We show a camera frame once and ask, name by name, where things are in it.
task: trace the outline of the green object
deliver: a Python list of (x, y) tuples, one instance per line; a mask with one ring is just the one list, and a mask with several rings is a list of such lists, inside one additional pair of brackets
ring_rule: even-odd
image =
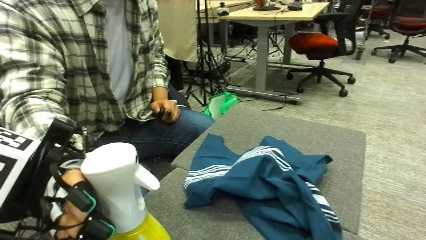
[(212, 96), (211, 102), (205, 107), (204, 114), (209, 115), (215, 120), (224, 116), (231, 108), (239, 104), (236, 94), (224, 92)]

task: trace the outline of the desk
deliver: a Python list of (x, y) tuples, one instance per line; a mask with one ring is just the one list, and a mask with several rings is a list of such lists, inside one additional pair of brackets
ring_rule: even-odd
[[(208, 6), (205, 8), (205, 0), (200, 0), (200, 16), (201, 23), (209, 24), (209, 43), (213, 44), (213, 24), (220, 23), (220, 32), (221, 32), (221, 51), (227, 54), (227, 41), (228, 41), (228, 24), (225, 21), (220, 21), (217, 15), (217, 9), (221, 6), (221, 2), (225, 3), (225, 7), (229, 8), (229, 12), (237, 11), (243, 8), (247, 8), (251, 4), (255, 3), (255, 0), (208, 0)], [(208, 9), (208, 19), (205, 18), (205, 9)]]
[(287, 9), (287, 6), (280, 4), (277, 6), (281, 7), (281, 9), (276, 11), (255, 11), (252, 8), (245, 8), (220, 18), (225, 21), (229, 20), (259, 27), (256, 87), (255, 90), (229, 87), (231, 91), (241, 94), (256, 95), (259, 97), (284, 102), (300, 102), (299, 98), (281, 96), (276, 93), (267, 92), (269, 27), (287, 24), (284, 64), (291, 64), (292, 49), (289, 46), (289, 39), (295, 35), (295, 23), (312, 21), (325, 10), (328, 5), (329, 2), (315, 2), (311, 4), (304, 4), (303, 11), (291, 12), (280, 12), (281, 10)]
[[(237, 11), (251, 4), (255, 3), (255, 0), (208, 0), (208, 16), (209, 22), (212, 20), (213, 23), (219, 23), (217, 9), (221, 6), (221, 2), (225, 3), (225, 7), (229, 8), (229, 12)], [(203, 14), (201, 18), (204, 20), (204, 11), (205, 11), (205, 1), (200, 0), (200, 13)]]

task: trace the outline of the blue jacket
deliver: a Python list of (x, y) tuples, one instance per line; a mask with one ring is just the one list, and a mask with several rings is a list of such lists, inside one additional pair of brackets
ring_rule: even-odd
[(213, 204), (224, 191), (267, 239), (340, 240), (339, 218), (315, 186), (331, 162), (328, 155), (304, 155), (269, 136), (239, 155), (209, 134), (185, 180), (185, 206)]

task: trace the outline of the white spray bottle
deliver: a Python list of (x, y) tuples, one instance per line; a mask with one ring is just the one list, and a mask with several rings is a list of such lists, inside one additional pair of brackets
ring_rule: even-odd
[(159, 179), (138, 162), (128, 143), (111, 143), (88, 153), (82, 172), (94, 185), (106, 216), (116, 225), (112, 240), (169, 240), (171, 236), (146, 207), (142, 190), (160, 188)]

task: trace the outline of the office chair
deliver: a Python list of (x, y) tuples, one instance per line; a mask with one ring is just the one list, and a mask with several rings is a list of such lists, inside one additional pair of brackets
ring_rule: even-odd
[[(340, 87), (340, 96), (348, 96), (345, 84), (333, 75), (347, 75), (348, 83), (355, 84), (356, 78), (352, 73), (325, 68), (325, 59), (339, 56), (352, 55), (356, 52), (356, 25), (361, 13), (363, 0), (343, 0), (337, 12), (320, 15), (315, 22), (320, 24), (323, 33), (299, 33), (295, 35), (289, 44), (297, 54), (305, 54), (309, 60), (320, 60), (320, 66), (307, 69), (291, 69), (287, 78), (293, 79), (293, 73), (311, 73), (300, 82), (296, 91), (304, 92), (303, 84), (317, 77), (317, 83), (321, 82), (323, 76), (332, 80)], [(328, 22), (335, 23), (337, 40), (328, 34)]]
[(384, 25), (388, 24), (389, 15), (390, 15), (390, 2), (388, 0), (373, 0), (373, 1), (364, 1), (363, 5), (370, 4), (370, 6), (363, 7), (363, 18), (368, 19), (366, 24), (368, 26), (359, 29), (365, 31), (368, 28), (366, 39), (372, 35), (372, 32), (377, 32), (380, 35), (385, 35), (385, 39), (390, 38), (390, 34), (385, 32)]
[(402, 45), (377, 47), (373, 49), (372, 55), (377, 55), (377, 51), (390, 49), (393, 52), (389, 63), (397, 61), (398, 54), (404, 57), (406, 51), (426, 58), (426, 49), (409, 45), (410, 37), (425, 36), (426, 34), (426, 1), (420, 0), (396, 0), (389, 21), (390, 29), (406, 36)]

